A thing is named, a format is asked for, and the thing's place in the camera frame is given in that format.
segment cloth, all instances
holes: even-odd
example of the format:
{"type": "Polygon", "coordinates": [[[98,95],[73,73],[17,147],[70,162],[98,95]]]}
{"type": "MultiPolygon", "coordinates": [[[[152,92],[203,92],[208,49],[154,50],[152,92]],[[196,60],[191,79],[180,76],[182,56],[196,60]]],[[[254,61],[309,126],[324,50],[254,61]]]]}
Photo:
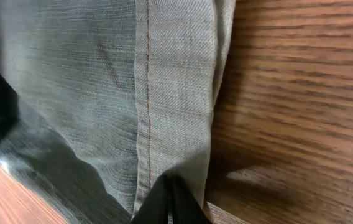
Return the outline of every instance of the cloth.
{"type": "Polygon", "coordinates": [[[18,111],[0,165],[70,223],[129,223],[167,170],[202,204],[233,9],[0,0],[0,74],[18,111]]]}

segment wooden surface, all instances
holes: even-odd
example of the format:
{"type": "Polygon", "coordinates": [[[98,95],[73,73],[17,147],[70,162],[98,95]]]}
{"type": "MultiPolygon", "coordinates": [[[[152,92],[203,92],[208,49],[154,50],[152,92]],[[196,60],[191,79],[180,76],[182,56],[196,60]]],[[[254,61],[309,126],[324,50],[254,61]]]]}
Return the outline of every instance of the wooden surface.
{"type": "Polygon", "coordinates": [[[207,201],[353,223],[353,0],[238,1],[218,99],[207,201]]]}
{"type": "Polygon", "coordinates": [[[66,224],[66,221],[33,192],[0,168],[0,224],[66,224]]]}

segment black object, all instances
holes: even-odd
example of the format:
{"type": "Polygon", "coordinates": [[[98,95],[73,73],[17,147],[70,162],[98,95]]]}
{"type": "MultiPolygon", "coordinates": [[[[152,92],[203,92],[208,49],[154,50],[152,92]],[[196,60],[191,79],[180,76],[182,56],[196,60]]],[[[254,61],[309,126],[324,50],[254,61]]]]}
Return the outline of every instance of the black object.
{"type": "Polygon", "coordinates": [[[131,224],[166,224],[168,213],[173,224],[211,224],[182,177],[173,174],[157,179],[131,224]]]}

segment stitching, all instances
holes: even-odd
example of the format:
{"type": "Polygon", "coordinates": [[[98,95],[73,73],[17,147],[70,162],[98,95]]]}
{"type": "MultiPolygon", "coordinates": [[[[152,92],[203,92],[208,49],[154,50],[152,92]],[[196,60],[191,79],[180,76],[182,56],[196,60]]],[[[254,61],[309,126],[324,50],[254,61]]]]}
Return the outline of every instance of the stitching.
{"type": "Polygon", "coordinates": [[[150,183],[151,178],[150,174],[152,173],[152,169],[150,167],[150,134],[151,134],[151,124],[150,124],[150,113],[149,113],[149,0],[146,0],[147,8],[146,8],[146,26],[147,26],[147,61],[146,61],[146,93],[147,93],[147,117],[148,117],[148,122],[149,122],[149,136],[148,136],[148,149],[147,149],[147,154],[148,154],[148,161],[149,161],[149,190],[152,187],[152,184],[150,183]]]}

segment wood grain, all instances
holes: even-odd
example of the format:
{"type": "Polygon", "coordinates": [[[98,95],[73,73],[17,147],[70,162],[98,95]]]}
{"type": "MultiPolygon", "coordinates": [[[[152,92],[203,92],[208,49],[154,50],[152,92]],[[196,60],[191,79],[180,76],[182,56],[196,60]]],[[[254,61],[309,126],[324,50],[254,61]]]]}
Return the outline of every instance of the wood grain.
{"type": "Polygon", "coordinates": [[[208,202],[353,223],[353,0],[238,1],[212,133],[208,202]]]}
{"type": "Polygon", "coordinates": [[[66,224],[66,221],[0,168],[0,224],[14,223],[66,224]]]}

